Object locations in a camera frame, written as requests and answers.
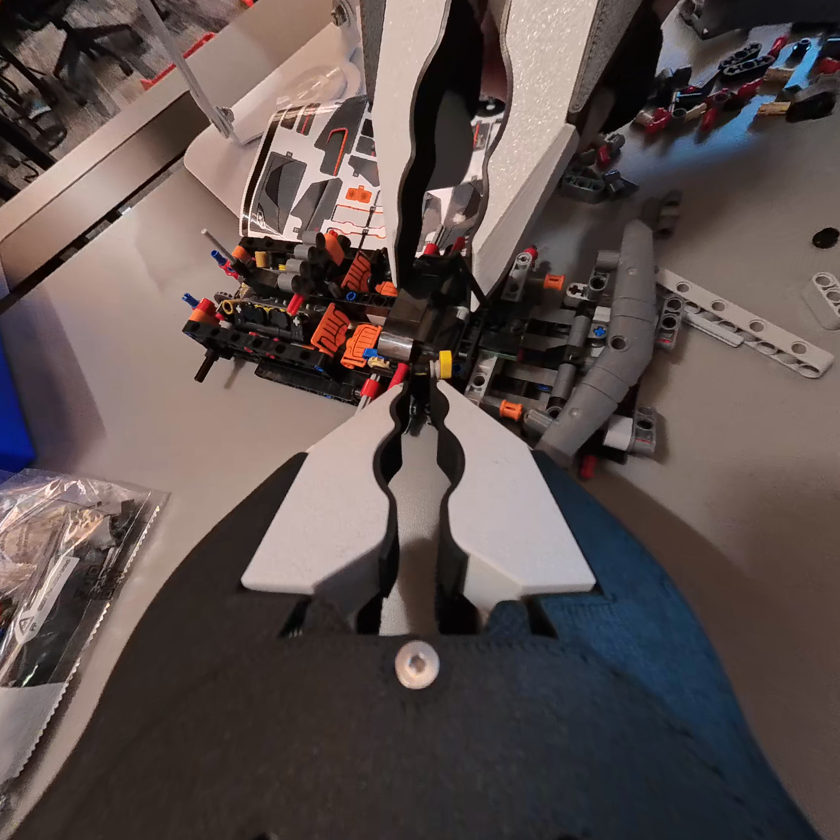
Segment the clear acrylic stand white base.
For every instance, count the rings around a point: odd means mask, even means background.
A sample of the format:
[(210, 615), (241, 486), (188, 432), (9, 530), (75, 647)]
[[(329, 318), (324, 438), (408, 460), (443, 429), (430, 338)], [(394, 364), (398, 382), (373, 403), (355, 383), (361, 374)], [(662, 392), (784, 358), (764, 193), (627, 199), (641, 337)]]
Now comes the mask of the clear acrylic stand white base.
[(359, 1), (256, 2), (192, 59), (152, 2), (137, 5), (211, 122), (188, 146), (185, 168), (235, 214), (278, 105), (331, 103), (363, 89)]

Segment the thin light grey lego beam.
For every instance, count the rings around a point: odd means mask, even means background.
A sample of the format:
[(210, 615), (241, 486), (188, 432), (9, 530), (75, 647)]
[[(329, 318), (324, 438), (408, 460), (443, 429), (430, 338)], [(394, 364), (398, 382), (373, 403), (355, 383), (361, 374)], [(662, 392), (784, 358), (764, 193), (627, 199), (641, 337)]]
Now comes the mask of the thin light grey lego beam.
[(726, 327), (722, 321), (714, 320), (707, 312), (694, 310), (686, 306), (683, 309), (682, 319), (693, 329), (697, 329), (729, 347), (738, 348), (743, 345), (744, 338), (736, 328)]

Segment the car sticker sheet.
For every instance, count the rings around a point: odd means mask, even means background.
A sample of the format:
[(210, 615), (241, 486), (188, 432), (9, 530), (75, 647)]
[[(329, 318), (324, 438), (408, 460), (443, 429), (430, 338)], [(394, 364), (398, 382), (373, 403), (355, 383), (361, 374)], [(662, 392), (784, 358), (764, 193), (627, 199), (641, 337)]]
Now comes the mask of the car sticker sheet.
[[(501, 126), (504, 105), (479, 100), (472, 152), (462, 183), (426, 192), (416, 254), (466, 242), (483, 190), (482, 166)], [(241, 235), (300, 242), (335, 233), (352, 247), (385, 247), (381, 180), (366, 96), (280, 108), (270, 119), (243, 194)]]

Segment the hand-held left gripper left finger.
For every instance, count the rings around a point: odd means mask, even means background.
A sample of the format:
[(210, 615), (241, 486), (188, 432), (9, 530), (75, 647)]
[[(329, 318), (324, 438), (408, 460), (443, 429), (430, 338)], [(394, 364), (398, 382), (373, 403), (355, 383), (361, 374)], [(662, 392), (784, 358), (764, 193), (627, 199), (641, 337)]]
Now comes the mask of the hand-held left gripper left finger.
[(310, 447), (241, 577), (255, 592), (318, 597), (378, 634), (399, 564), (396, 500), (408, 387), (397, 385)]

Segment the clear bag of lego parts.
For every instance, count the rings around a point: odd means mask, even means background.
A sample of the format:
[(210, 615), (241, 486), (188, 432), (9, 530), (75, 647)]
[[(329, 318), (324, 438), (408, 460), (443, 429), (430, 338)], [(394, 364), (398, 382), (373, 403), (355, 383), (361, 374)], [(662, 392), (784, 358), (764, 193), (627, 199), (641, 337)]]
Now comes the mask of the clear bag of lego parts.
[(41, 469), (2, 473), (2, 805), (169, 497)]

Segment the small light grey lego beam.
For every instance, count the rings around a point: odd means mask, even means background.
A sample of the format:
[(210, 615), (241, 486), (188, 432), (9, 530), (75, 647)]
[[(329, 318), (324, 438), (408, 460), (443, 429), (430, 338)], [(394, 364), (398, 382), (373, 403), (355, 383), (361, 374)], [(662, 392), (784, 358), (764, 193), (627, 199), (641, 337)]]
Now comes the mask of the small light grey lego beam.
[(803, 293), (806, 306), (825, 330), (839, 330), (839, 283), (827, 272), (819, 272), (809, 280)]

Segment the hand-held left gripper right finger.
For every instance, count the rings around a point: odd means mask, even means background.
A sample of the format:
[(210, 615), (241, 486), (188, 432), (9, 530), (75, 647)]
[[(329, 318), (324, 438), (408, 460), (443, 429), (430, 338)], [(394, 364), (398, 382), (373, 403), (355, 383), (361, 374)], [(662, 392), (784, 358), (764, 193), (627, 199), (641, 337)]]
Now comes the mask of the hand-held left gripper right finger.
[(435, 616), (478, 632), (503, 602), (588, 593), (595, 576), (532, 450), (445, 381), (430, 386), (440, 508)]

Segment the lego car chassis model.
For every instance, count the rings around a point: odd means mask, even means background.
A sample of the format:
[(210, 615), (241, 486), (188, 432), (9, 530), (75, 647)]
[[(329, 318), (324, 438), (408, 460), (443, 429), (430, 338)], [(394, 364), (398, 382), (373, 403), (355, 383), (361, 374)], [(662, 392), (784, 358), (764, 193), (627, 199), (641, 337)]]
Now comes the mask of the lego car chassis model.
[(539, 252), (516, 255), (500, 289), (470, 306), (466, 242), (418, 255), (418, 282), (392, 283), (384, 248), (352, 247), (335, 233), (302, 241), (243, 237), (225, 249), (208, 231), (211, 257), (237, 282), (213, 299), (184, 295), (183, 328), (204, 351), (204, 382), (220, 360), (250, 362), (259, 377), (357, 409), (413, 377), (411, 414), (428, 412), (438, 352), (448, 382), (530, 445), (620, 336), (610, 326), (619, 255), (602, 251), (590, 277), (539, 273)]

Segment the black office chair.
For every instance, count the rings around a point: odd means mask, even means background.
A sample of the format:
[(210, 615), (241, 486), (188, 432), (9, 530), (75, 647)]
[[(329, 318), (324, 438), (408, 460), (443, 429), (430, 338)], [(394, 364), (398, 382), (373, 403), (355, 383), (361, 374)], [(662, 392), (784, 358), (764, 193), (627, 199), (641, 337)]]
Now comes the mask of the black office chair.
[(38, 2), (40, 15), (45, 24), (53, 25), (65, 36), (52, 75), (58, 79), (62, 73), (68, 80), (78, 68), (81, 57), (92, 60), (111, 58), (121, 69), (124, 76), (129, 77), (135, 72), (128, 58), (107, 46), (106, 41), (115, 35), (127, 35), (136, 46), (142, 44), (140, 33), (130, 24), (105, 24), (93, 26), (76, 26), (70, 23), (68, 13), (72, 1)]

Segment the pile of loose lego pieces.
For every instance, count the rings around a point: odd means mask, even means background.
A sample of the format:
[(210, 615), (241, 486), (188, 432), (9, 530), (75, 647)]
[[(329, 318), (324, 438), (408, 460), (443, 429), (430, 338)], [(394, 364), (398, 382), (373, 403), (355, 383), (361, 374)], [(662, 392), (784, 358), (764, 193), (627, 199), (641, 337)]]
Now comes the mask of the pile of loose lego pieces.
[(746, 43), (704, 81), (693, 80), (690, 66), (662, 70), (633, 126), (649, 138), (689, 130), (706, 137), (744, 110), (788, 123), (831, 116), (839, 97), (838, 26), (812, 37), (794, 34), (791, 27), (769, 46)]

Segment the long light grey lego beam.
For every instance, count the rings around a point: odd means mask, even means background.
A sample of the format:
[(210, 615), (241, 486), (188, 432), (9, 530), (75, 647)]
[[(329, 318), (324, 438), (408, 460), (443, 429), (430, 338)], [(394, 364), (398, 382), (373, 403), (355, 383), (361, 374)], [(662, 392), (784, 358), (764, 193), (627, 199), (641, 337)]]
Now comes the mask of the long light grey lego beam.
[(744, 338), (740, 347), (758, 352), (806, 379), (819, 379), (833, 366), (831, 353), (673, 271), (657, 268), (656, 279), (665, 291), (682, 300), (682, 310), (686, 306), (702, 310), (724, 326), (736, 328)]

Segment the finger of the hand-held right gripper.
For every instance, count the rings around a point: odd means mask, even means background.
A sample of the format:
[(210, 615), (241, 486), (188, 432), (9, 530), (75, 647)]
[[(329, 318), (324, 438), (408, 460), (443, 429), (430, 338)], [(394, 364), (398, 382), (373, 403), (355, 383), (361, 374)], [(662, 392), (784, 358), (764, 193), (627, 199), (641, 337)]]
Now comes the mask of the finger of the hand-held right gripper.
[(436, 164), (440, 95), (423, 87), (444, 40), (451, 4), (360, 2), (385, 244), (397, 287), (404, 287), (413, 274), (424, 196)]
[(502, 126), (486, 158), (470, 253), (486, 296), (507, 275), (532, 217), (579, 135), (583, 108), (621, 40), (620, 2), (489, 2), (507, 76)]

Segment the cluster of small lego pins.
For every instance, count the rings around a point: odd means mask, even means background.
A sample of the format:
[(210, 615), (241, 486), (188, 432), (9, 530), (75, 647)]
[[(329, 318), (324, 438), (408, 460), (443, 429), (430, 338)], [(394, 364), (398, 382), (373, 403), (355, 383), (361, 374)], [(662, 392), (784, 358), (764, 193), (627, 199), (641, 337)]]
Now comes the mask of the cluster of small lego pins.
[(595, 141), (571, 159), (560, 180), (560, 194), (589, 204), (620, 200), (635, 194), (638, 185), (616, 167), (625, 142), (622, 133), (597, 135)]

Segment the blue plastic bin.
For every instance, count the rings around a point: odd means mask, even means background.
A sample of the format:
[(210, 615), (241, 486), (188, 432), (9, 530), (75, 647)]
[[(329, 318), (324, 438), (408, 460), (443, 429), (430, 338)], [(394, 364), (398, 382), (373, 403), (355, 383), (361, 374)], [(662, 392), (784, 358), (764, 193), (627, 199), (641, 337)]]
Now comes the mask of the blue plastic bin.
[(34, 460), (35, 449), (1, 344), (1, 471), (17, 474)]

